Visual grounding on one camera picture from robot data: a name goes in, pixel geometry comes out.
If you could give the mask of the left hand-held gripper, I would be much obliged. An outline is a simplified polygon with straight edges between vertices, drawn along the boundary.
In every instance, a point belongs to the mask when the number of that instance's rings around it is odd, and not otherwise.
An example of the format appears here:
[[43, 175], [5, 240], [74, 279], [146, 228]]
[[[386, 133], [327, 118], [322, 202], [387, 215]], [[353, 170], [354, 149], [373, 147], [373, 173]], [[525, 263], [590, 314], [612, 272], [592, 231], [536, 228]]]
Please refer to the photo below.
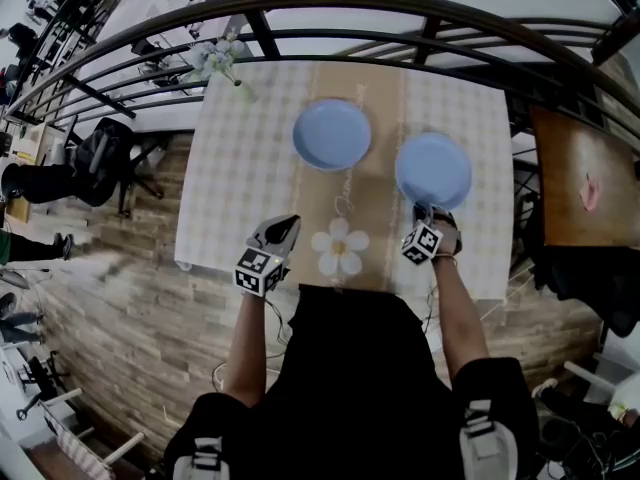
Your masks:
[[265, 297], [282, 281], [301, 229], [299, 215], [281, 215], [260, 223], [246, 240], [246, 248], [234, 268], [234, 285]]

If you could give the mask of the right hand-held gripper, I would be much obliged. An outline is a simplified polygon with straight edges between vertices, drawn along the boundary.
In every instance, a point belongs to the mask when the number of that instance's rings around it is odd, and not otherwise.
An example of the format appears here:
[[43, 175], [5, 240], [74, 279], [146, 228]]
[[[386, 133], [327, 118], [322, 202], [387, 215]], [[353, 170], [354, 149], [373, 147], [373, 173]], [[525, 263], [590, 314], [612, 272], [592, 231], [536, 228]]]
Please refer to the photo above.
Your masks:
[[433, 227], [434, 209], [431, 204], [422, 201], [414, 204], [412, 216], [414, 228], [402, 242], [401, 255], [419, 266], [436, 256], [442, 234]]

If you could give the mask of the person's right hand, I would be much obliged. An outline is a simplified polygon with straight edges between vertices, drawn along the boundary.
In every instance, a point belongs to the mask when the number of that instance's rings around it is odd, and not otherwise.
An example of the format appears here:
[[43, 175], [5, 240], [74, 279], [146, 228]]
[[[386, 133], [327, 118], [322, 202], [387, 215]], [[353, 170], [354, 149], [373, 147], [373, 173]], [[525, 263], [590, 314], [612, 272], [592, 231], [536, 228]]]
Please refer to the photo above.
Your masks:
[[456, 256], [462, 250], [462, 236], [453, 215], [436, 208], [432, 223], [434, 229], [442, 234], [438, 254]]

